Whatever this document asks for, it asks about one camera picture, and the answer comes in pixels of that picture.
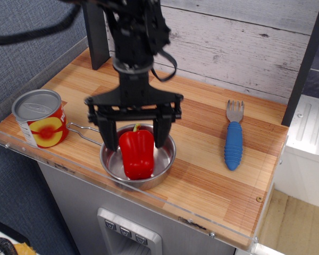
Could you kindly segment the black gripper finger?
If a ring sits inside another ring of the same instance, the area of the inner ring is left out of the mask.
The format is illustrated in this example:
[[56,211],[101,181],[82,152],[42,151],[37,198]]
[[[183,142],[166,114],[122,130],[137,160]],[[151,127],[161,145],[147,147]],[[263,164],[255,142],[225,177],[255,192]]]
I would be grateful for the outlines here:
[[165,141],[170,133],[172,118],[169,116],[156,118],[153,120],[153,134],[155,147],[164,146]]
[[97,126],[106,148],[112,151],[117,151],[118,137],[116,131],[116,122],[106,118],[98,118]]

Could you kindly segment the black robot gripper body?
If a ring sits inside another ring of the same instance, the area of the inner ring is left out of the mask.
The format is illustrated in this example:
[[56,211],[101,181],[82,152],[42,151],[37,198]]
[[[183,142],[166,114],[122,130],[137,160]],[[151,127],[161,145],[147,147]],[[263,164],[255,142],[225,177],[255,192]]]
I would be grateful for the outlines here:
[[170,122],[181,118],[183,95],[163,91],[149,84],[147,72],[119,73],[120,84],[113,90],[85,99],[89,107],[89,122],[98,125],[101,120],[131,121],[160,120]]

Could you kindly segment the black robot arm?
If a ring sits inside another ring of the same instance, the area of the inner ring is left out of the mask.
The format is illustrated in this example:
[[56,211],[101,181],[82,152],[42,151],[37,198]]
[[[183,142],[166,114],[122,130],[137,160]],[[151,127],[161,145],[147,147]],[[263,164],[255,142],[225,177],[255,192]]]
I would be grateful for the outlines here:
[[181,118],[183,95],[155,89],[149,84],[154,56],[162,55],[173,66],[175,59],[163,48],[169,44],[170,29],[159,1],[94,1],[106,14],[114,40],[113,67],[119,85],[106,93],[88,97],[89,121],[98,126],[108,149],[119,144],[118,121],[152,120],[155,146],[163,146],[171,124]]

